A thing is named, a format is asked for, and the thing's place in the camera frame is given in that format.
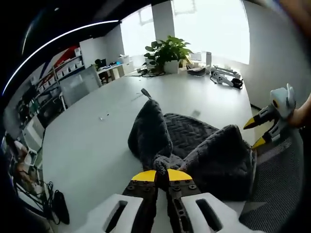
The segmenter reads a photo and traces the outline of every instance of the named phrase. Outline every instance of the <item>white pillar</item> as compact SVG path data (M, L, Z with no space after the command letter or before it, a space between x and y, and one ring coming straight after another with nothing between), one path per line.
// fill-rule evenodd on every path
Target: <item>white pillar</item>
M167 40L167 36L175 36L172 2L166 1L152 6L154 17L155 38Z

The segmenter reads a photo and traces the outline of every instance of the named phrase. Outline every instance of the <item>table surface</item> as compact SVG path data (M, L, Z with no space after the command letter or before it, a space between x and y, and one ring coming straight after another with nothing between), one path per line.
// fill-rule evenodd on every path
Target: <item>table surface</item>
M193 116L214 127L239 126L244 140L254 144L253 129L243 130L252 117L245 86L242 90L214 84L209 76L172 74L154 78L124 76L85 96L56 118L43 141L43 177L65 195L74 232L110 195L121 194L142 166L127 139L135 117L147 101L145 88L163 113ZM165 193L159 190L153 233L171 233ZM243 204L229 203L241 212Z
M103 73L103 72L107 72L107 71L109 71L109 70L111 70L111 69L115 69L115 68L118 68L118 67L120 67L120 66L123 66L123 64L114 65L114 66L109 67L109 68L106 68L106 69L98 70L97 73L98 73L98 74L101 74L101 73Z

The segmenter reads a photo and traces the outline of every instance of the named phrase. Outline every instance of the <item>gray towel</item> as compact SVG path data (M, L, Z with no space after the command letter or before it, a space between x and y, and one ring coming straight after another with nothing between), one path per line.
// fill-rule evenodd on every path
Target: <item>gray towel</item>
M182 170L202 192L221 200L245 200L252 188L255 155L235 125L218 130L192 117L163 115L150 98L134 122L128 146L144 170Z

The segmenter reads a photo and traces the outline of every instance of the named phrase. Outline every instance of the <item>potted plant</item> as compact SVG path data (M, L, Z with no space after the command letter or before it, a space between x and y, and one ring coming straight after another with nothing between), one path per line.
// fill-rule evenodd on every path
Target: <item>potted plant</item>
M146 65L149 73L155 75L165 73L177 73L179 63L186 60L187 56L192 53L191 50L186 48L189 45L183 39L168 36L166 41L157 40L151 43L151 46L146 46L148 53L144 55L148 59L143 65Z

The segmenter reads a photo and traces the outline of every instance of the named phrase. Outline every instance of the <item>gray fabric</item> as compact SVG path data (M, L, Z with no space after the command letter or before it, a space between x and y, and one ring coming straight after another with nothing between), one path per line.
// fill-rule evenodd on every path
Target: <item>gray fabric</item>
M254 189L240 217L252 230L278 232L298 205L303 187L303 153L293 137L266 146L258 154Z
M192 117L163 115L150 99L139 112L128 145L144 169L168 168L192 176L202 192L221 200L245 200L253 182L255 155L239 128L218 130Z

